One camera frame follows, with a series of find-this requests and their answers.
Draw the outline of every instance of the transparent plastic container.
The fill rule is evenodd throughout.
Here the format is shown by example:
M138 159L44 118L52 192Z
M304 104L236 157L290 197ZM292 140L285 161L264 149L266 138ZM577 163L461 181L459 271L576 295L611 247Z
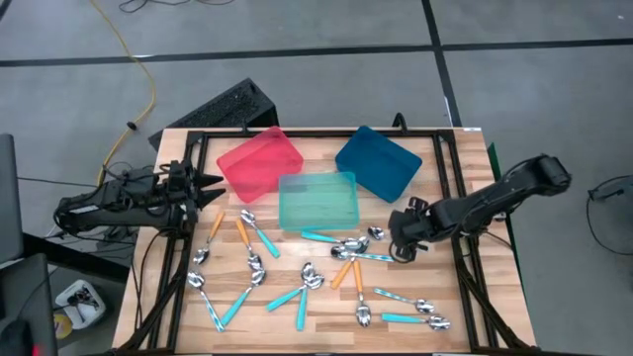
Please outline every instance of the transparent plastic container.
M279 179L282 229L351 229L358 223L354 173L292 174Z
M272 127L219 157L217 164L237 196L250 203L275 191L281 175L301 172L304 158L281 129Z

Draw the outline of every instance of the red plastic bin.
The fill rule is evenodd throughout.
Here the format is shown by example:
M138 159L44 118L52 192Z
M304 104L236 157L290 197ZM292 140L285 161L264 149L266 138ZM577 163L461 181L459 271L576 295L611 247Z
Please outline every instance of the red plastic bin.
M225 153L217 164L237 196L250 203L277 190L281 175L301 172L304 158L281 129L272 127Z

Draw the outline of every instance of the blue plastic bin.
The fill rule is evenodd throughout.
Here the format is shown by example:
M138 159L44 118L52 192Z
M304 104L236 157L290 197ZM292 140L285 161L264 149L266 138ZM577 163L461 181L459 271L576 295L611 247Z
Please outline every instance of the blue plastic bin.
M336 167L353 172L356 182L393 203L422 165L422 159L380 133L360 127L336 154Z

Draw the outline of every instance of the teal plastic bin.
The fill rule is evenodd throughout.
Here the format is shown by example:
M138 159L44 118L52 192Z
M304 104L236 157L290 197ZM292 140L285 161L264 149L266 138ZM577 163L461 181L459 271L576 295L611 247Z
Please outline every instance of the teal plastic bin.
M282 229L351 229L358 223L354 173L287 174L279 178Z

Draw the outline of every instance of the orange handle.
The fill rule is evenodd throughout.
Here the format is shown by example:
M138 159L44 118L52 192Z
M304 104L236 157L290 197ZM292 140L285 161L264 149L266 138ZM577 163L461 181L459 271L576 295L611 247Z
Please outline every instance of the orange handle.
M246 229L244 228L244 222L242 222L239 218L235 221L237 225L237 229L239 230L239 234L241 235L241 240L244 241L244 244L248 246L248 235L246 234Z
M338 274L332 280L332 284L329 285L332 289L336 289L338 288L338 286L340 286L340 283L343 282L343 278L345 277L345 274L347 274L347 271L349 271L349 267L351 266L352 266L352 261L345 262L345 264L343 265L343 268L341 268L340 271L338 271Z
M212 238L214 238L214 236L216 235L216 232L218 232L218 228L220 228L220 223L222 222L222 219L225 218L225 211L221 211L218 213L218 215L216 216L216 222L214 222L214 226L211 228L211 232L209 233L209 238L207 239L207 241L211 241Z
M363 279L360 275L360 261L354 261L354 278L356 279L356 290L363 293Z

